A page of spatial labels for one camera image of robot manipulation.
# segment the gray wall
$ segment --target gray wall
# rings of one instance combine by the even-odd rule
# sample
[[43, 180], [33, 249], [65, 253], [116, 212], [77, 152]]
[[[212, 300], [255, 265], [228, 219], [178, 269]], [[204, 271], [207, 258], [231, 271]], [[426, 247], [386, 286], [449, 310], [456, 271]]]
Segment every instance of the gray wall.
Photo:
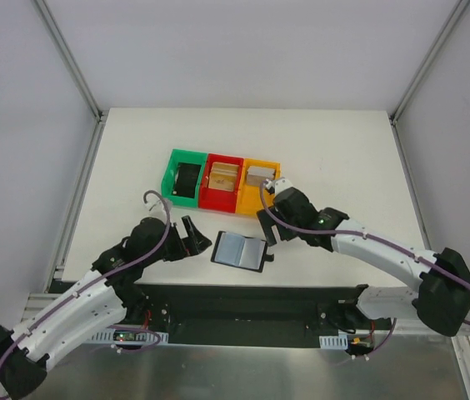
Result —
[[470, 266], [470, 9], [398, 130], [434, 249]]
[[28, 0], [0, 1], [0, 323], [40, 292], [93, 118]]
[[110, 107], [396, 106], [456, 0], [48, 0]]

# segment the metal floor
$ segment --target metal floor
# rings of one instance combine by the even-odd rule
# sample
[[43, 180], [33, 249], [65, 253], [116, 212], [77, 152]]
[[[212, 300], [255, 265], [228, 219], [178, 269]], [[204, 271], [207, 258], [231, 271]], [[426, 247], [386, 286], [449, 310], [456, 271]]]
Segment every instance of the metal floor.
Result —
[[142, 354], [82, 345], [30, 400], [466, 399], [450, 339], [396, 334], [368, 362], [344, 352], [158, 346]]

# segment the tabletop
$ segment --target tabletop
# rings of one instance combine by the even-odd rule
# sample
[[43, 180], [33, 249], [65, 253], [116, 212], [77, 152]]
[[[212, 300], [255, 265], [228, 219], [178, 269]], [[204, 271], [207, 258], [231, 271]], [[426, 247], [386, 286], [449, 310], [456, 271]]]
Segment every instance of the tabletop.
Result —
[[[143, 193], [160, 191], [174, 148], [281, 163], [282, 175], [318, 209], [333, 207], [368, 228], [423, 245], [397, 145], [380, 111], [233, 108], [112, 108], [92, 167], [63, 281], [76, 281], [99, 254], [146, 216]], [[264, 238], [257, 219], [174, 207], [213, 242], [219, 231]], [[364, 262], [294, 239], [269, 249], [261, 273], [197, 257], [157, 262], [140, 283], [268, 287], [403, 286]]]

